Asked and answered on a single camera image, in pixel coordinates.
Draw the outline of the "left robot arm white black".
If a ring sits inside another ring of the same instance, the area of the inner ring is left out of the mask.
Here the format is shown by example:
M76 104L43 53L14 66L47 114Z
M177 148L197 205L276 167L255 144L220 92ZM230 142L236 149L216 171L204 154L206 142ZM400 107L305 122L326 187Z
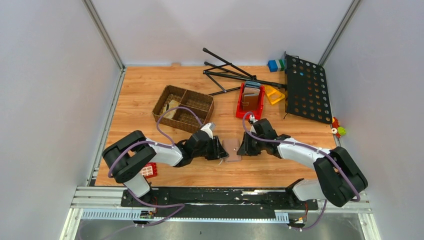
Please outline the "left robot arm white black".
M108 177L125 185L134 193L135 202L142 207L149 206L153 201L151 186L141 174L142 168L148 163L181 168L189 165L195 158L202 157L211 161L228 156L219 137L210 136L204 130L198 130L189 139L181 140L175 145L153 141L142 131L135 130L102 152L109 168Z

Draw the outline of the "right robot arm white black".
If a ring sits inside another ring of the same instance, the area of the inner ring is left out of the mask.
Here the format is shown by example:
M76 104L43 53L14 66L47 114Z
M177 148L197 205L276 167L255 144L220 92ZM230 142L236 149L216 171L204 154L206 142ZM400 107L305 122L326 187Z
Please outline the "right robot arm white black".
M327 200L336 207L360 201L360 193L369 183L349 152L337 146L321 148L300 142L273 129L266 119L249 115L250 129L245 129L237 154L258 156L262 152L279 159L293 160L315 171L316 180L299 179L290 185L286 204L298 209L307 200Z

